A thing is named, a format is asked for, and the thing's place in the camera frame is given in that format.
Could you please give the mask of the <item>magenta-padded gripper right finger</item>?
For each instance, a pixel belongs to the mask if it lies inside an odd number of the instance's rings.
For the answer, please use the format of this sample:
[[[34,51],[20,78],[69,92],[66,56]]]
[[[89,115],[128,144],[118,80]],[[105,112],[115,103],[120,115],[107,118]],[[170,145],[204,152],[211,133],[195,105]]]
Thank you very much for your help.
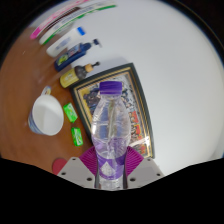
[[[135,189],[162,178],[164,174],[152,158],[144,158],[128,147],[124,166],[124,188]]]

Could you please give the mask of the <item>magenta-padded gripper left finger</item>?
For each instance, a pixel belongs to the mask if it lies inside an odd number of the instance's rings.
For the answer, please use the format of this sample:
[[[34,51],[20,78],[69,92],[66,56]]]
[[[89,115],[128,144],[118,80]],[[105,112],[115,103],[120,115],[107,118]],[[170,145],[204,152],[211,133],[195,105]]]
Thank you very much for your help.
[[[80,157],[71,157],[65,161],[57,175],[84,188],[98,188],[98,161],[95,148],[91,147]]]

